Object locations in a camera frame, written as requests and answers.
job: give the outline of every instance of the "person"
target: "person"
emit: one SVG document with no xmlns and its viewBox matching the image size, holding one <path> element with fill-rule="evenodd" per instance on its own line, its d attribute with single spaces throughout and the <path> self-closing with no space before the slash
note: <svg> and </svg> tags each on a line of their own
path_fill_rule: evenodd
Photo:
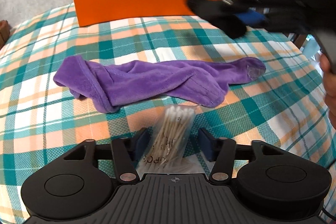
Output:
<svg viewBox="0 0 336 224">
<path fill-rule="evenodd" d="M 329 107 L 329 119 L 336 129 L 336 75 L 330 71 L 330 63 L 325 55 L 320 58 L 320 67 L 323 71 L 323 85 L 325 88 L 325 104 Z"/>
</svg>

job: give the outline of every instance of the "plaid tablecloth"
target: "plaid tablecloth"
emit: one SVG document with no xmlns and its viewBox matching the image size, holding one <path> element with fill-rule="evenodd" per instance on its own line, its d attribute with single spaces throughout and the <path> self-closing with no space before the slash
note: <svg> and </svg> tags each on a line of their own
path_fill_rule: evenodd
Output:
<svg viewBox="0 0 336 224">
<path fill-rule="evenodd" d="M 75 100 L 53 76 L 67 56 L 80 54 L 104 65 L 131 60 L 193 59 L 227 62 L 253 56 L 265 62 L 263 77 L 235 85 L 216 109 L 198 108 L 185 156 L 209 174 L 211 164 L 197 145 L 199 127 L 240 144 L 253 139 L 327 166 L 336 157 L 335 131 L 323 103 L 321 76 L 281 34 L 251 30 L 231 40 L 198 17 L 133 18 L 79 28 L 74 5 L 28 20 L 0 51 L 0 221 L 22 223 L 29 215 L 20 198 L 24 180 L 75 144 L 93 138 L 108 143 L 154 124 L 168 104 L 160 97 L 120 109 L 95 111 L 92 101 Z M 235 173 L 241 166 L 236 163 Z M 100 168 L 113 175 L 111 162 Z M 336 213 L 333 185 L 327 209 Z"/>
</svg>

